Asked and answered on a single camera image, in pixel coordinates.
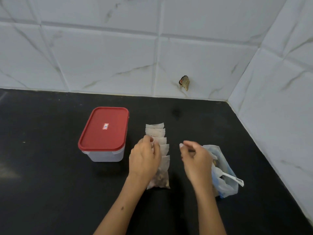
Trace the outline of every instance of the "plastic container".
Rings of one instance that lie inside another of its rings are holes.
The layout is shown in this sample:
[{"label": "plastic container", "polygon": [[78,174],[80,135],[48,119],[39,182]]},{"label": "plastic container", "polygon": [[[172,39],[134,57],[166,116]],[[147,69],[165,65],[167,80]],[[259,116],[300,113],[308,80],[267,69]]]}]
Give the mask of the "plastic container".
[{"label": "plastic container", "polygon": [[95,108],[78,141],[78,148],[94,162],[123,159],[129,111],[123,107]]}]

